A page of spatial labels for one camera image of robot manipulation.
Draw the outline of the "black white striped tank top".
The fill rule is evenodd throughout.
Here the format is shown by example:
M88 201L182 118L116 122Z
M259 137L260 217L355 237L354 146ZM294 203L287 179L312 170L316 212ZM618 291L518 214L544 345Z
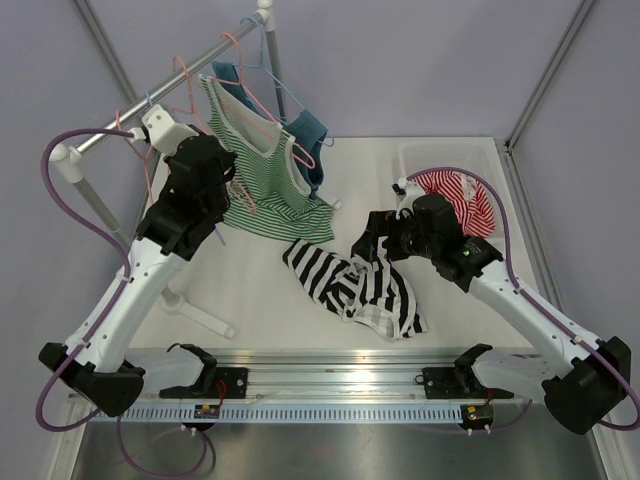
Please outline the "black white striped tank top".
M385 259L346 259L298 239L282 260L314 303L345 323L363 325L390 341L428 331L413 289Z

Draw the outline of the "red white striped tank top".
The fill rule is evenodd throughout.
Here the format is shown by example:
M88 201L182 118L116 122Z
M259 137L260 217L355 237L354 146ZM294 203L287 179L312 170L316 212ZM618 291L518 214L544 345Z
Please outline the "red white striped tank top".
M418 174L414 181L427 194L440 194L454 207L466 235L487 238L496 229L493 206L486 189L476 179L446 170Z

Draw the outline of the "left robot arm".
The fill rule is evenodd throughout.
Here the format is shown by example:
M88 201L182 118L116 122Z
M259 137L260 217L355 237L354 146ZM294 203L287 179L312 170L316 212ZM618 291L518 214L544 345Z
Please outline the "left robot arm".
M146 366L127 359L131 340L171 279L193 258L230 207L233 152L195 128L165 154L169 176L138 225L123 266L91 315L62 343L46 343L40 362L54 379L117 417L146 390L163 398L203 398L215 389L217 361L177 344Z

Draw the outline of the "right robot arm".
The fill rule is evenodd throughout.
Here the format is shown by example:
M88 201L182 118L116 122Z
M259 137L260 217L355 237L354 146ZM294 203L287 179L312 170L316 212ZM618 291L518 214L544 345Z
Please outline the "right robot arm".
M352 253L370 260L384 248L389 261L412 256L491 307L537 351L535 358L478 344L456 361L454 384L466 396L498 389L540 402L567 430L583 435L625 398L632 353L617 336L603 340L519 283L507 257L488 241L464 234L453 206L439 194L407 197L398 210L370 212Z

